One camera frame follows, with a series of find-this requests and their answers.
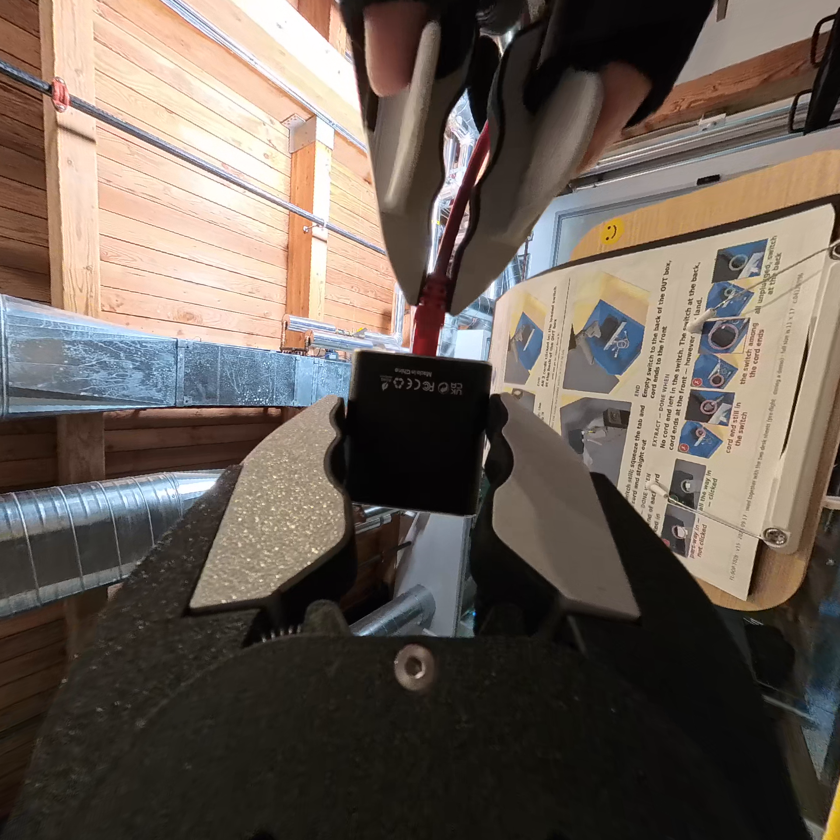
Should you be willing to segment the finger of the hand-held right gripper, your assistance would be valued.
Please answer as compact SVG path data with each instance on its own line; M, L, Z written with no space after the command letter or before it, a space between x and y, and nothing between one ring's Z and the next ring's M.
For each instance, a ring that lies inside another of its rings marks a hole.
M502 53L487 104L490 158L470 196L469 227L458 247L449 310L466 309L506 268L557 193L568 185L602 108L596 72L562 69L535 111L526 86L539 68L543 19L519 31Z
M386 254L412 306L419 304L432 215L445 181L448 116L467 87L474 28L432 19L419 38L408 85L390 97L371 86L363 25L363 126Z

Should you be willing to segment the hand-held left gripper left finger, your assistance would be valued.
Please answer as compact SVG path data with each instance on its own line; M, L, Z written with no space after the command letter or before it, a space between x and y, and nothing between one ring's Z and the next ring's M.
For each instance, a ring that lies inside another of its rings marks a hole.
M194 613L277 603L328 562L354 571L354 516L343 487L344 400L327 395L244 459L189 602Z

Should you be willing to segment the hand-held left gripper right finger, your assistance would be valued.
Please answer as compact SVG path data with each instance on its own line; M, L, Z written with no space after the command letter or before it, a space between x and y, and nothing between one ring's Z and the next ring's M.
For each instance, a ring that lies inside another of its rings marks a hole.
M498 607L518 611L523 624L555 608L635 622L620 553L572 447L509 393L490 398L486 431L489 488L469 554L479 623Z

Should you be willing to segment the black network switch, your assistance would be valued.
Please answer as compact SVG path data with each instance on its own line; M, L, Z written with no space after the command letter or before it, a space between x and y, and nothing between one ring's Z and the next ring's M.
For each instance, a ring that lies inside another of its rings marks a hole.
M344 485L366 506L476 514L491 366L357 350L344 425Z

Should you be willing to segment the person's right hand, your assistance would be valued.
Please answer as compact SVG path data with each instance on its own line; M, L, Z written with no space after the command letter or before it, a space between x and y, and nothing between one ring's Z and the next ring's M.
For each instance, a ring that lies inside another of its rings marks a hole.
M422 2L374 3L364 10L364 59L373 92L389 98L408 87L419 41L431 16ZM602 107L577 168L580 174L614 144L652 89L644 73L623 61L599 71Z

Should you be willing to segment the wooden beam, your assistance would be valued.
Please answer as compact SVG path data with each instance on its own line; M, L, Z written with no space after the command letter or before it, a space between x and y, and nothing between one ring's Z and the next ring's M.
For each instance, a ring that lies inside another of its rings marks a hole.
M334 129L313 115L290 126L287 314L321 322L327 292Z
M38 2L41 73L62 78L70 93L93 103L95 59L91 1ZM102 314L97 124L74 110L44 105L45 176L52 306L99 319ZM61 485L104 480L103 414L57 421ZM64 601L67 652L75 659L93 639L108 591L100 587Z

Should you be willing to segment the shiny insulated pipe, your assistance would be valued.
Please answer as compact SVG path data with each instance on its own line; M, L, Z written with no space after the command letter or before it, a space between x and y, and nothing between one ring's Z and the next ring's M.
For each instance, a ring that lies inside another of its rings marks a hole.
M299 336L305 350L329 350L351 353L357 350L375 350L408 354L400 334L379 333L368 329L350 332L332 324L302 316L287 314L282 319L284 338Z

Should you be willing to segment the dark sprinkler pipe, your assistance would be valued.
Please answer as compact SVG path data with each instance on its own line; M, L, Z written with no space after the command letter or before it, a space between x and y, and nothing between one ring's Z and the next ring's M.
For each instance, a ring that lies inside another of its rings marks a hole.
M43 98L46 98L50 102L52 102L49 95L49 86L51 81L42 80L34 76L33 74L28 73L26 70L23 70L13 64L10 64L4 59L1 60L1 73L2 76L6 79L9 79L10 81L13 81L31 91L37 92ZM199 157L191 152L183 150L180 147L163 140L161 137L147 132L132 124L131 122L127 122L108 111L100 109L99 107L89 103L86 100L73 96L72 94L70 109L84 114L90 118L93 118L98 123L101 123L114 130L117 130L118 132L125 134L126 136L134 140L138 140L139 142L142 142L143 144L146 144L164 154L167 154L178 161L190 165L191 167L197 169L200 172L203 172L207 175L211 175L231 186L235 186L266 203L269 203L275 207L278 207L279 209L288 212L291 215L298 216L305 222L308 222L310 224L310 227L312 228L319 228L327 233L333 233L365 249L368 249L376 253L377 255L386 256L385 250L382 247L375 245L371 241L361 236L358 236L357 234L354 234L343 227L332 224L326 221L325 219L317 217L316 215L303 209L302 207L290 203L289 201L284 200L278 197L277 195L274 195L273 193L267 192L265 189L243 180L241 177L226 171L220 166L215 165L210 161L206 161L204 158Z

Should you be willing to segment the silver metal rail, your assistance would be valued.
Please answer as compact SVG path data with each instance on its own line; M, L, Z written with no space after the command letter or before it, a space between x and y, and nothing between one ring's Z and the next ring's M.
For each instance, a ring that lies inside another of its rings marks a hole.
M618 148L577 178L573 193L653 195L714 185L822 151L838 151L838 109L829 125L804 133L808 98L701 119Z

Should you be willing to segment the small round silver duct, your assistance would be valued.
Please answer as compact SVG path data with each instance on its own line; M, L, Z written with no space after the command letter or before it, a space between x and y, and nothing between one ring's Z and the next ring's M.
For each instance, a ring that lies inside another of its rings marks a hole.
M350 631L357 637L422 635L429 629L435 611L433 593L417 584L350 625Z

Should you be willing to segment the black metal bracket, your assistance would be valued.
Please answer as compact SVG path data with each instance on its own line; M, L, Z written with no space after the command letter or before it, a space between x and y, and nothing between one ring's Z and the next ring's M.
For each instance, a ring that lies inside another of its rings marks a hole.
M789 133L808 134L839 124L839 12L820 19L814 26L810 61L815 69L811 89L798 92L788 114ZM799 100L807 96L803 119L797 118Z

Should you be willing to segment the round silver spiral duct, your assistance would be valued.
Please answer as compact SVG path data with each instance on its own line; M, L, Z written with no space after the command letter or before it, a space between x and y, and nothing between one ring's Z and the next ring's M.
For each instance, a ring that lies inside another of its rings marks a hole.
M222 470L189 470L1 496L1 617L125 579Z

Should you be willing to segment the rectangular galvanized duct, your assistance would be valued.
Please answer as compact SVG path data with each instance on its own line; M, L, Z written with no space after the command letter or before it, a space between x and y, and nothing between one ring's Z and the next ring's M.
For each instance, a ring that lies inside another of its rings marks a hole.
M2 420L152 408L307 407L350 364L164 338L2 295Z

